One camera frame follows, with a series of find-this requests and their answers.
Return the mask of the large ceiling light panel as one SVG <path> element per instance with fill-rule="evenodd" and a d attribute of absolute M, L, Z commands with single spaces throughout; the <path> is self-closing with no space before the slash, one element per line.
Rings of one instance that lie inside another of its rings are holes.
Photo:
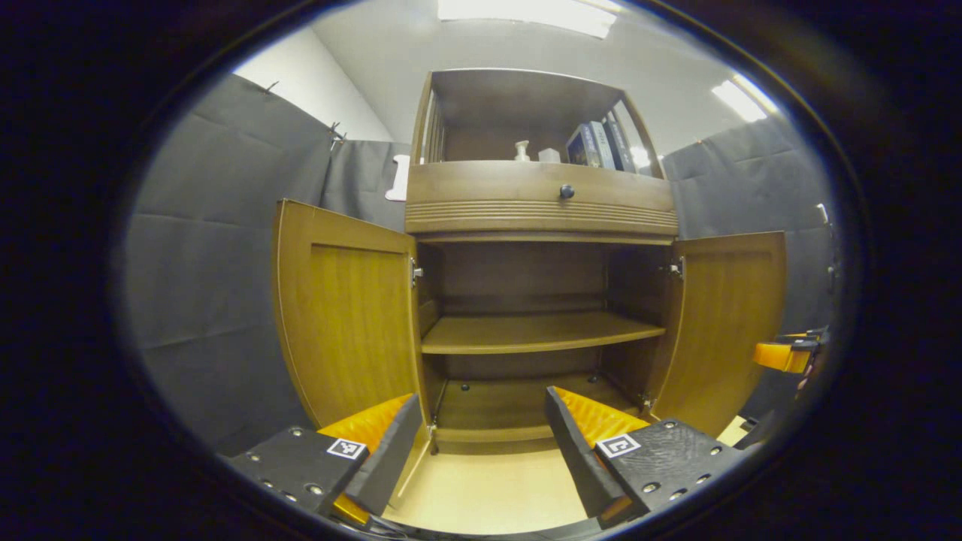
<path fill-rule="evenodd" d="M 598 40 L 607 38 L 622 11 L 614 0 L 437 0 L 437 17 L 444 22 L 523 22 Z"/>

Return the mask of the grey book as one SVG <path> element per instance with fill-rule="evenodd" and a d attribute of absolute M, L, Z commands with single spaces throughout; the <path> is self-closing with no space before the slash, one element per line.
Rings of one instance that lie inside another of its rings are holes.
<path fill-rule="evenodd" d="M 588 126 L 591 127 L 592 140 L 594 140 L 594 146 L 597 147 L 601 167 L 616 169 L 612 147 L 605 132 L 605 125 L 601 121 L 591 121 Z"/>

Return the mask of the dark book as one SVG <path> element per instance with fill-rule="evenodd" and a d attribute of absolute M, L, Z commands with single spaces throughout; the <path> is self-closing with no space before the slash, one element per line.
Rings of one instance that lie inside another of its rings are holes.
<path fill-rule="evenodd" d="M 626 172 L 626 174 L 635 174 L 637 168 L 630 150 L 630 144 L 625 133 L 623 133 L 621 123 L 616 119 L 614 110 L 609 110 L 606 113 L 602 125 L 605 129 L 616 169 Z"/>

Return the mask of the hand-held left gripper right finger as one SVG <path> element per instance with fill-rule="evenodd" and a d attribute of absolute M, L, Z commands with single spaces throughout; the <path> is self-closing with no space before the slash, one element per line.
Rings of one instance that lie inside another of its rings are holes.
<path fill-rule="evenodd" d="M 584 510 L 604 528 L 673 507 L 746 458 L 680 420 L 646 422 L 558 386 L 546 388 L 544 415 Z"/>

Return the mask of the wooden cabinet door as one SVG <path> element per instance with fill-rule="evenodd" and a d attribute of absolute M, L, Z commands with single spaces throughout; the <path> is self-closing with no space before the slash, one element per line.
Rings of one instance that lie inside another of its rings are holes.
<path fill-rule="evenodd" d="M 763 376 L 757 343 L 781 328 L 787 263 L 783 231 L 673 245 L 666 332 L 649 380 L 654 418 L 712 437 L 725 431 Z"/>
<path fill-rule="evenodd" d="M 422 394 L 417 259 L 410 235 L 291 199 L 277 203 L 276 329 L 317 428 Z"/>

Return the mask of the black backdrop cloth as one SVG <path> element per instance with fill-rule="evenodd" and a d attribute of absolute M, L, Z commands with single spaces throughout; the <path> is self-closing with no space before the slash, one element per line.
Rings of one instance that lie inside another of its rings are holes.
<path fill-rule="evenodd" d="M 132 337 L 162 404 L 217 453 L 310 424 L 276 328 L 274 219 L 280 200 L 319 202 L 345 122 L 232 74 L 145 169 L 123 244 Z"/>
<path fill-rule="evenodd" d="M 674 151 L 664 165 L 680 240 L 785 233 L 787 291 L 776 336 L 832 325 L 842 290 L 837 204 L 824 162 L 798 130 L 770 117 Z M 800 377 L 763 370 L 737 416 L 790 407 Z"/>
<path fill-rule="evenodd" d="M 386 198 L 394 185 L 396 156 L 408 155 L 409 144 L 347 140 L 334 144 L 319 206 L 350 218 L 404 231 L 406 203 Z"/>

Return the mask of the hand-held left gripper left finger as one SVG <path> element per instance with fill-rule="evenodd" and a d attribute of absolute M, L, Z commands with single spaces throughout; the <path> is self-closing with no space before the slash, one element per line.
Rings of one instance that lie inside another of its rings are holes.
<path fill-rule="evenodd" d="M 322 429 L 288 427 L 226 462 L 310 514 L 364 526 L 392 499 L 422 423 L 408 393 Z"/>

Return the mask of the wooden double-door shoe cabinet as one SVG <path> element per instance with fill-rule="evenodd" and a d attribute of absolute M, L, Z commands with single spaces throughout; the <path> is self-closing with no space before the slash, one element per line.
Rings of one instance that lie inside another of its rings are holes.
<path fill-rule="evenodd" d="M 434 452 L 546 451 L 544 390 L 650 414 L 679 223 L 660 167 L 568 163 L 581 123 L 614 110 L 652 139 L 624 90 L 542 71 L 431 71 L 413 130 L 404 229 L 418 243 L 422 372 Z M 529 141 L 527 163 L 514 143 Z M 562 163 L 540 163 L 553 148 Z M 573 185 L 570 200 L 559 198 Z"/>

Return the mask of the blue book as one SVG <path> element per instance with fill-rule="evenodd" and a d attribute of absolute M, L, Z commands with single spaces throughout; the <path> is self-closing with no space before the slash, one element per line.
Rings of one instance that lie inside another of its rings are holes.
<path fill-rule="evenodd" d="M 590 123 L 581 123 L 566 143 L 568 163 L 581 167 L 602 168 L 597 141 Z"/>

